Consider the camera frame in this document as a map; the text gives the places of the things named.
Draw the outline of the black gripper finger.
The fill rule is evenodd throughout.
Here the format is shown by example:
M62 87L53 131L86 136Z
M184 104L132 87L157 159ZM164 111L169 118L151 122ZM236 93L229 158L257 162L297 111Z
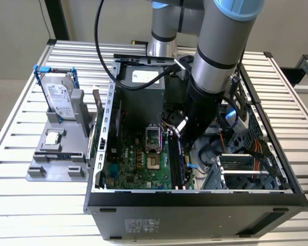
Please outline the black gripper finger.
M177 126L173 126L172 129L184 151L190 151L188 117L184 116L181 122Z

